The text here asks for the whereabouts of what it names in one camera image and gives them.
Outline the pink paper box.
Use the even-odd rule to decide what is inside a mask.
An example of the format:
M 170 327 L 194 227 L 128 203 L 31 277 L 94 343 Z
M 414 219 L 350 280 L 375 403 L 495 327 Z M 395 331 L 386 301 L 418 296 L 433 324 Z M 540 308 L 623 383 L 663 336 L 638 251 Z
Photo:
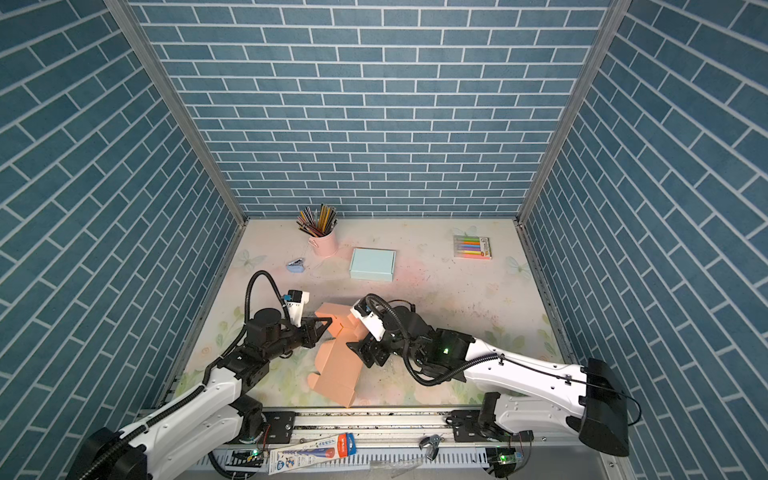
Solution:
M 331 339 L 317 349 L 317 372 L 307 378 L 314 392 L 343 407 L 352 405 L 363 368 L 363 362 L 347 344 L 359 342 L 368 334 L 367 328 L 353 315 L 351 309 L 347 305 L 323 303 L 315 311 L 318 318 L 332 320 L 328 328 Z

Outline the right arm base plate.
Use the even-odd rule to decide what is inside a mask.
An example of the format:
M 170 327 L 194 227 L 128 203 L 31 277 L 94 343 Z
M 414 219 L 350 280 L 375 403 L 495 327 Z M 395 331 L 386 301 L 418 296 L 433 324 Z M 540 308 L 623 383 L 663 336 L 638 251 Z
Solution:
M 451 427 L 454 441 L 457 443 L 499 441 L 532 442 L 534 435 L 531 430 L 509 432 L 500 427 L 495 415 L 488 409 L 453 410 L 446 419 Z

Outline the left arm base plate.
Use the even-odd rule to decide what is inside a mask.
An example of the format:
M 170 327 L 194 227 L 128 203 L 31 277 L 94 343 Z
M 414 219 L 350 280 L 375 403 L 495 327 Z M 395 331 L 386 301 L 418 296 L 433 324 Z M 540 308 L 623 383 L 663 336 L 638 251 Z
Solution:
M 287 445 L 292 439 L 296 418 L 295 412 L 284 410 L 246 414 L 225 445 Z

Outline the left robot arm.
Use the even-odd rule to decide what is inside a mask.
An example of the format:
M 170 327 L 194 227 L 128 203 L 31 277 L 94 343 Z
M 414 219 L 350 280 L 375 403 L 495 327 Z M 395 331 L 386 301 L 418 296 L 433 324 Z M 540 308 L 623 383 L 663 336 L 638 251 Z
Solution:
M 226 443 L 260 446 L 267 421 L 249 391 L 268 374 L 272 360 L 313 348 L 331 324 L 328 317 L 304 317 L 292 325 L 277 309 L 259 310 L 207 366 L 200 384 L 130 425 L 89 436 L 68 478 L 174 479 Z

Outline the light blue paper box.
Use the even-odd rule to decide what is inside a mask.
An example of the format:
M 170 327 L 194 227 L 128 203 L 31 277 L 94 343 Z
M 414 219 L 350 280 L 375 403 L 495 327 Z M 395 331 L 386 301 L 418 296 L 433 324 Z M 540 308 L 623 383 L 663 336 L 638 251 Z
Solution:
M 349 265 L 352 279 L 392 282 L 396 262 L 394 250 L 355 248 Z

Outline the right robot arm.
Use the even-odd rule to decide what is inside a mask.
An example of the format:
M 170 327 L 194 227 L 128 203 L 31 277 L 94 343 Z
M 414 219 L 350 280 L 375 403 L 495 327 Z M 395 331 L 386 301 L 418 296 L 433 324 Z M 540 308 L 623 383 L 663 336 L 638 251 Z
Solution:
M 546 362 L 505 351 L 472 335 L 434 328 L 412 307 L 391 307 L 380 298 L 350 309 L 367 330 L 348 347 L 371 368 L 392 356 L 423 387 L 456 380 L 483 390 L 476 427 L 499 440 L 522 431 L 555 427 L 603 454 L 626 457 L 634 425 L 631 397 L 614 370 L 590 358 L 584 365 Z

